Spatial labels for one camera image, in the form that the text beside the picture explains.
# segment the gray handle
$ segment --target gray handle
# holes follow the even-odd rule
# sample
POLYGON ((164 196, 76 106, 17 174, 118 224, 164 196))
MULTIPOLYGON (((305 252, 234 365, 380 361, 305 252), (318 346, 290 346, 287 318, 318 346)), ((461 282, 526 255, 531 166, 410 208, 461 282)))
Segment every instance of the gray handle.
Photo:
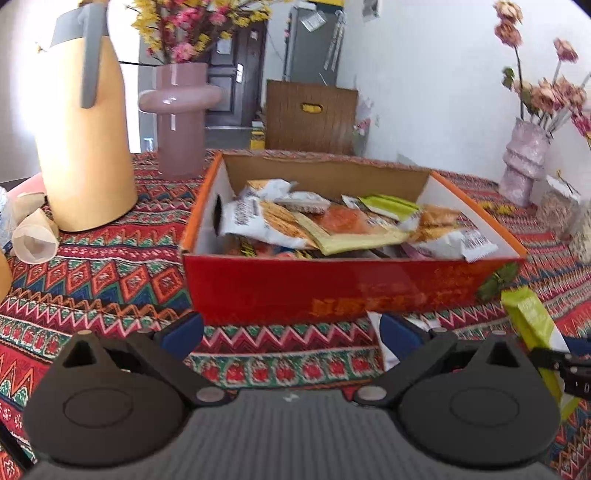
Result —
POLYGON ((82 108, 92 108, 96 103, 105 15, 106 7, 99 2, 85 5, 79 17, 80 23, 84 26, 84 63, 80 95, 82 108))

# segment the textured pink vase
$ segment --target textured pink vase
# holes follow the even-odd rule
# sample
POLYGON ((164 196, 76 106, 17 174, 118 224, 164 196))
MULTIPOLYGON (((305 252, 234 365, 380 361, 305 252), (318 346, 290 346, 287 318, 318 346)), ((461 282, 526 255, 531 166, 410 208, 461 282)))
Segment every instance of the textured pink vase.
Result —
POLYGON ((545 155, 549 148, 548 132, 518 118, 503 156, 507 168, 499 183, 499 193, 516 205, 527 207, 534 182, 544 174, 545 155))

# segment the barcode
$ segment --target barcode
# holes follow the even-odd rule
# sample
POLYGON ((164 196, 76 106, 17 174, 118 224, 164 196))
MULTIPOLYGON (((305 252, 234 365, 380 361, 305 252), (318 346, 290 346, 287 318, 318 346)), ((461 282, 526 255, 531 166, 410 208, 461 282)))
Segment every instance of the barcode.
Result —
POLYGON ((489 241, 478 230, 468 232, 464 238, 464 245, 468 249, 476 249, 488 244, 489 241))

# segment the snack bag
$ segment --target snack bag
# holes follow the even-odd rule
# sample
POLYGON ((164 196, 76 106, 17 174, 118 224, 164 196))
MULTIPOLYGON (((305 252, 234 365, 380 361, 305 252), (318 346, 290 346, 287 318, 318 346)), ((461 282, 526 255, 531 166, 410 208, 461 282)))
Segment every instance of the snack bag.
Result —
POLYGON ((249 180, 240 197, 255 196, 261 200, 274 202, 287 195, 296 183, 290 183, 281 179, 273 180, 249 180))
MULTIPOLYGON (((350 210, 347 207, 342 208, 348 210, 348 212, 364 215, 363 212, 358 210, 350 210)), ((294 217, 314 239, 324 255, 334 255, 353 250, 368 250, 384 247, 385 245, 399 245, 408 238, 407 233, 400 231, 396 227, 383 228, 371 225, 367 218, 364 219, 359 215, 348 216, 348 214, 339 216, 335 212, 331 212, 330 209, 323 216, 316 216, 315 218, 309 218, 302 213, 294 213, 294 217)))
POLYGON ((287 208, 290 212, 324 213, 330 207, 330 201, 312 192, 292 192, 277 199, 277 205, 287 208))
MULTIPOLYGON (((511 318, 513 328, 523 339, 528 350, 535 347, 569 352, 562 334, 544 304, 530 289, 505 290, 501 303, 511 318)), ((579 399, 564 393, 564 381, 558 372, 539 370, 542 379, 558 402, 560 414, 566 420, 579 404, 579 399)))
POLYGON ((316 248, 293 214, 279 205, 253 196, 224 205, 220 235, 229 233, 287 248, 316 248))
POLYGON ((304 260, 311 260, 320 256, 318 250, 295 250, 279 245, 266 244, 258 240, 250 240, 245 237, 236 237, 234 246, 226 254, 249 258, 296 258, 304 260))
POLYGON ((373 213, 402 221, 419 211, 416 203, 388 195, 371 195, 360 198, 361 202, 373 213))
POLYGON ((354 233, 355 235, 372 235, 384 233, 384 228, 370 222, 361 210, 352 210, 346 206, 333 205, 324 215, 314 221, 330 234, 354 233))
POLYGON ((478 230, 438 227, 419 230, 409 243, 419 253, 442 260, 464 259, 468 263, 481 260, 499 247, 478 230))

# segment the floor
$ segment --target floor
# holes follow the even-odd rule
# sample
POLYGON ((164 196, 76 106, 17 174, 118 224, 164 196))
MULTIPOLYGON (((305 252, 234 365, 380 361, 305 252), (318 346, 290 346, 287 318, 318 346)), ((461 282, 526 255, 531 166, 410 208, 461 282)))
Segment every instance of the floor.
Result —
POLYGON ((249 148, 250 144, 250 130, 205 130, 206 148, 235 150, 249 148))

